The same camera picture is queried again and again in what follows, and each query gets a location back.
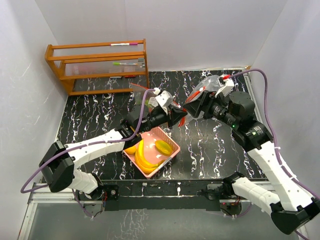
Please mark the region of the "yellow banana bunch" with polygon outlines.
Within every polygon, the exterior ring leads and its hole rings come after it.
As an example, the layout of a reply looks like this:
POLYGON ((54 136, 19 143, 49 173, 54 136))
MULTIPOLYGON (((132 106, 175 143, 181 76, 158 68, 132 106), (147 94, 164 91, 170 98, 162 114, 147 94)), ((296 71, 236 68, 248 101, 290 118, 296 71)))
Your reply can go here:
POLYGON ((164 163, 164 160, 160 160, 157 163, 152 163, 147 158, 147 154, 144 150, 144 140, 142 139, 136 148, 135 154, 134 154, 134 160, 138 168, 146 175, 150 175, 152 172, 157 170, 157 168, 164 163))

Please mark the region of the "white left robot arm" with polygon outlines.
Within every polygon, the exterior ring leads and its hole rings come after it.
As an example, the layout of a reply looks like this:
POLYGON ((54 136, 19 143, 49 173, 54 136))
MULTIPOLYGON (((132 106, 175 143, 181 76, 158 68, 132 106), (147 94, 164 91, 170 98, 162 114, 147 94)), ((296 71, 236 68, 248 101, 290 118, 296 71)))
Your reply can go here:
POLYGON ((69 188, 97 200, 103 195, 103 184, 96 174, 81 171, 82 165, 132 147, 142 139, 141 133, 162 124, 172 127, 186 115, 186 111, 174 105, 169 105, 167 110, 160 106, 149 110, 146 105, 135 105, 118 127, 102 135, 69 145, 54 142, 39 168, 52 193, 69 188))

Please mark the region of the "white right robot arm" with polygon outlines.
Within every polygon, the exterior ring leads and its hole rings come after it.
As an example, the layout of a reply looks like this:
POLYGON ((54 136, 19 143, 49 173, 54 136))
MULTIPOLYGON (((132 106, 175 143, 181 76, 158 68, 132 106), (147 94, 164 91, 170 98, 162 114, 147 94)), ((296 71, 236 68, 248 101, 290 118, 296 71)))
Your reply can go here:
POLYGON ((234 140, 258 164, 274 192, 236 172, 223 180, 223 194, 243 197, 270 215, 275 226, 290 235, 320 213, 320 200, 297 180, 278 154, 275 138, 255 117, 255 103, 247 92, 223 93, 197 90, 183 106, 195 119, 216 118, 232 129, 234 140))

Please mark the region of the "clear orange-zip bag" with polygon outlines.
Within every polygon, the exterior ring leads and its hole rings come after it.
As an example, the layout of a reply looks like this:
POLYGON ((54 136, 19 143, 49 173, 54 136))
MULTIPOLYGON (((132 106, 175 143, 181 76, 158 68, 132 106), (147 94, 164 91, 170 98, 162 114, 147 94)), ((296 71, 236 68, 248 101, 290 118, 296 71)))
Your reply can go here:
MULTIPOLYGON (((135 84, 135 83, 130 83, 129 84, 129 87, 131 88, 131 90, 133 91, 133 94, 134 94, 134 100, 135 100, 135 103, 137 105, 141 104, 143 102, 143 98, 144 98, 144 95, 145 95, 145 92, 148 90, 146 87, 144 86, 141 86, 141 85, 138 85, 138 84, 135 84)), ((154 89, 152 88, 151 91, 148 91, 145 95, 145 100, 144 100, 144 104, 146 105, 146 101, 149 99, 149 98, 153 98, 155 97, 156 95, 153 93, 154 89)), ((180 109, 182 109, 182 107, 177 104, 175 101, 174 101, 174 98, 173 98, 173 103, 170 105, 170 106, 175 106, 175 107, 178 107, 180 109)))

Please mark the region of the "green grape bunch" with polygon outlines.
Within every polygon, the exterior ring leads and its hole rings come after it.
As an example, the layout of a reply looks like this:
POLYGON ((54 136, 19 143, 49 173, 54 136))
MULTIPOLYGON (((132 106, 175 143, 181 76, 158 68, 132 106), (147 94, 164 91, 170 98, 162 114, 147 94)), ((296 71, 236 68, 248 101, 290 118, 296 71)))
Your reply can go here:
POLYGON ((158 106, 158 102, 155 100, 154 97, 150 97, 148 100, 145 101, 145 105, 148 107, 149 111, 151 111, 158 106))

